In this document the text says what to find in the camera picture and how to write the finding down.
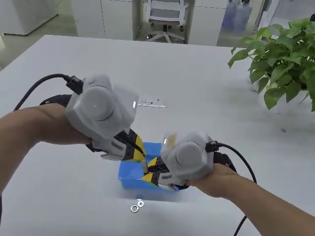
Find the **blue container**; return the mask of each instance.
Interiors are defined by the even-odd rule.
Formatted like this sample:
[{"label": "blue container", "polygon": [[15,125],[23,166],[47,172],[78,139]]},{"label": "blue container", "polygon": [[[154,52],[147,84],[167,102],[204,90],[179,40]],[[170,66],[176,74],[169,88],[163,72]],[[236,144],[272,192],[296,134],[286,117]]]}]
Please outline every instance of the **blue container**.
[{"label": "blue container", "polygon": [[234,20],[237,12],[237,5],[232,2],[232,0],[229,0],[227,3],[227,7],[225,10],[223,22],[222,22],[222,28],[226,30],[233,30],[234,28]]},{"label": "blue container", "polygon": [[[143,143],[146,150],[146,160],[149,163],[153,158],[160,156],[162,144],[160,143]],[[164,192],[171,192],[158,188],[141,179],[143,170],[141,163],[124,162],[120,163],[118,178],[126,189],[150,189]]]},{"label": "blue container", "polygon": [[234,31],[242,32],[246,30],[248,20],[252,13],[252,7],[248,3],[241,3],[237,7],[237,12],[234,20]]}]

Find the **blue box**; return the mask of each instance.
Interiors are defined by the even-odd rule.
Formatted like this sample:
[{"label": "blue box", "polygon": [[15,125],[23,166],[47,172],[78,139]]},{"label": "blue box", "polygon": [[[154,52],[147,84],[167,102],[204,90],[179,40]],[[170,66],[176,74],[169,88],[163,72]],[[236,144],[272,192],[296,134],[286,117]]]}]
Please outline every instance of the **blue box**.
[{"label": "blue box", "polygon": [[[153,158],[160,156],[162,144],[160,143],[143,143],[146,150],[146,160],[149,163]],[[149,189],[171,192],[158,188],[141,179],[143,177],[143,170],[141,163],[124,162],[120,163],[118,179],[121,181],[123,188],[126,189]]]}]

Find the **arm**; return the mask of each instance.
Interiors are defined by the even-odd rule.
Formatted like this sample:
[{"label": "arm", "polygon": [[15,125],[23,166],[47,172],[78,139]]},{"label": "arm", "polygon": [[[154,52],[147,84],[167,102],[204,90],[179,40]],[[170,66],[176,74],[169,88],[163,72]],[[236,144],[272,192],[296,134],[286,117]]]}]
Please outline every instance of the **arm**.
[{"label": "arm", "polygon": [[38,142],[90,142],[70,126],[64,110],[59,104],[47,104],[12,112],[0,119],[0,195],[24,156]]},{"label": "arm", "polygon": [[314,235],[315,217],[239,176],[226,166],[215,164],[212,174],[188,184],[198,187],[210,196],[232,201],[262,236]]}]

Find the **cable connector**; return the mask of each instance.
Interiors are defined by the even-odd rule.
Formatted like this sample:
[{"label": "cable connector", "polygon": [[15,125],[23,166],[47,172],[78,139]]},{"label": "cable connector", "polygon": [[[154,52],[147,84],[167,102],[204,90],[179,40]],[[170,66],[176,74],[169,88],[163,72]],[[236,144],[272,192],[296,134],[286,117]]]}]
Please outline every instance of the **cable connector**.
[{"label": "cable connector", "polygon": [[64,78],[64,80],[67,82],[66,86],[74,91],[77,95],[80,95],[83,92],[84,82],[76,76],[71,76],[67,79]]},{"label": "cable connector", "polygon": [[219,143],[217,141],[211,141],[206,144],[206,152],[214,152],[214,151],[219,151]]}]

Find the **office chair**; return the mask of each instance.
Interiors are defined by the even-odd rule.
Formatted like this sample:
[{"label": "office chair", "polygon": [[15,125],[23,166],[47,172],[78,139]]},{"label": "office chair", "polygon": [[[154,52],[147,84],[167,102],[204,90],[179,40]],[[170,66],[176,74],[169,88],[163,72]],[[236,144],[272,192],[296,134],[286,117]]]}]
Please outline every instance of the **office chair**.
[{"label": "office chair", "polygon": [[177,25],[181,32],[184,31],[188,5],[188,0],[147,0],[146,21],[151,23],[151,26],[155,23],[163,25],[163,31],[151,32],[147,41],[152,42],[164,37],[168,43],[171,43],[170,37],[173,37],[180,39],[185,44],[184,37],[168,32],[167,29],[171,29],[172,25]]}]

